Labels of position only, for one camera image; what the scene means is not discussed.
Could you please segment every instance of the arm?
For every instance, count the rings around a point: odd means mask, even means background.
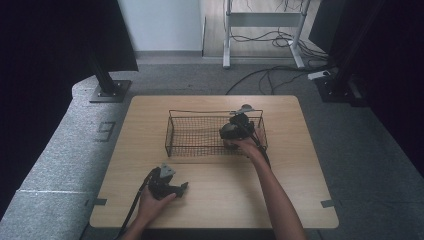
[[[255,166],[276,238],[306,239],[296,210],[255,143],[251,139],[231,140],[230,143],[238,145]]]
[[[144,229],[151,223],[159,214],[162,209],[168,205],[177,195],[175,193],[166,196],[162,200],[156,200],[149,188],[146,187],[140,196],[140,202],[138,206],[138,213],[135,220],[131,223],[125,234],[122,236],[122,240],[135,240],[140,239]]]

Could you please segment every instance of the white wall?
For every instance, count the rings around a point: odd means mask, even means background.
[[[134,51],[201,51],[202,0],[118,0]]]

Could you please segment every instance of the person's right hand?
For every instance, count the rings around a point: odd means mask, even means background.
[[[253,135],[261,142],[261,144],[263,144],[263,141],[265,141],[263,129],[256,128],[255,133]],[[226,144],[239,146],[249,158],[253,157],[257,153],[260,153],[258,147],[256,146],[256,143],[250,137],[243,139],[226,140]]]

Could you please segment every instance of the gray fabric surface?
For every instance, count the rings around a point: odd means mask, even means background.
[[[0,223],[0,239],[112,239],[116,229],[88,227],[93,201],[135,95],[223,95],[239,79],[274,65],[143,64],[123,103],[90,104],[95,78],[73,88],[74,99],[50,143],[17,191]],[[274,85],[297,72],[271,73]],[[259,78],[231,94],[260,95]],[[269,93],[266,80],[262,88]],[[369,108],[323,103],[306,75],[276,90],[298,97],[332,200],[337,229],[308,229],[310,239],[424,239],[424,180]],[[102,122],[114,122],[99,142]]]

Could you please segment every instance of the metal mesh basket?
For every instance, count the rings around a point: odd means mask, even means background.
[[[255,128],[263,130],[261,143],[267,148],[262,110],[246,113]],[[206,156],[242,154],[241,150],[224,147],[219,129],[229,122],[229,111],[193,112],[170,110],[165,148],[170,156]]]

